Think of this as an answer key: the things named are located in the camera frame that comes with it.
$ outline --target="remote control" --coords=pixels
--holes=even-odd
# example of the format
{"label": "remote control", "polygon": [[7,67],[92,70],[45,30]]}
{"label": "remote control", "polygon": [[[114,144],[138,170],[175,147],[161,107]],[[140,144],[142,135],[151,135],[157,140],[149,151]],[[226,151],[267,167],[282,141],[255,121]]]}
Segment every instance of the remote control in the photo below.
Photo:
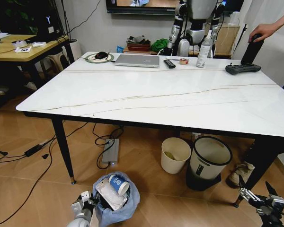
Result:
{"label": "remote control", "polygon": [[175,68],[175,64],[172,63],[170,60],[164,60],[165,64],[167,64],[167,66],[170,68],[170,69],[173,69]]}
{"label": "remote control", "polygon": [[247,64],[247,63],[252,64],[252,62],[256,58],[257,53],[259,52],[259,50],[261,49],[264,43],[264,40],[254,43],[254,40],[261,36],[262,36],[261,34],[255,34],[251,38],[251,42],[248,44],[247,50],[245,51],[244,56],[241,60],[241,64]]}
{"label": "remote control", "polygon": [[261,70],[261,66],[246,63],[242,65],[228,65],[225,67],[226,71],[231,75],[236,75],[239,72],[258,72]]}

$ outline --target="white marble tabletop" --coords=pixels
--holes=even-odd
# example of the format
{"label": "white marble tabletop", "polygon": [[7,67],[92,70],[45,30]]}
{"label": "white marble tabletop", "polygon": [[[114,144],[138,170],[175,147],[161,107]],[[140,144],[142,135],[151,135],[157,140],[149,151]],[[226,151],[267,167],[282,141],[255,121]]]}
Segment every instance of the white marble tabletop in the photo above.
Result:
{"label": "white marble tabletop", "polygon": [[225,66],[239,61],[208,59],[200,69],[196,58],[170,70],[165,58],[158,69],[78,59],[16,109],[284,137],[284,90],[263,72],[233,76]]}

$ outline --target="spray bottle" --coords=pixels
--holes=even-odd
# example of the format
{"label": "spray bottle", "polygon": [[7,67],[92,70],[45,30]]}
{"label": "spray bottle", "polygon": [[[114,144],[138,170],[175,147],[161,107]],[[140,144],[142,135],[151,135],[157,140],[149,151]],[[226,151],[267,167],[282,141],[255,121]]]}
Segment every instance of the spray bottle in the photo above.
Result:
{"label": "spray bottle", "polygon": [[203,68],[205,65],[205,59],[207,58],[208,53],[211,50],[211,47],[213,45],[213,41],[210,37],[211,35],[212,35],[212,31],[209,30],[207,37],[204,39],[201,45],[200,51],[199,51],[199,56],[198,56],[198,60],[196,64],[197,67]]}

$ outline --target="computer mouse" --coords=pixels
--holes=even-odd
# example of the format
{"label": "computer mouse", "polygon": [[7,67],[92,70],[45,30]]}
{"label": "computer mouse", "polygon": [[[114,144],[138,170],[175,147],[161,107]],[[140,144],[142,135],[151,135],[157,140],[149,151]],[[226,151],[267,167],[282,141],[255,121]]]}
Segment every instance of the computer mouse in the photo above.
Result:
{"label": "computer mouse", "polygon": [[103,59],[103,58],[107,58],[107,57],[108,57],[108,53],[105,53],[103,51],[101,51],[101,52],[99,52],[95,55],[96,59]]}

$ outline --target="green bag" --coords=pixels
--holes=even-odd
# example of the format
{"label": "green bag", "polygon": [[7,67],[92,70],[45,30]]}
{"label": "green bag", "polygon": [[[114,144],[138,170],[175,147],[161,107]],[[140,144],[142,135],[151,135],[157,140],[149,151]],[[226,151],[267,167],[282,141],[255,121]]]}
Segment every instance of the green bag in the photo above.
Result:
{"label": "green bag", "polygon": [[154,52],[159,52],[166,47],[168,43],[168,39],[159,39],[153,45],[151,45],[151,50]]}

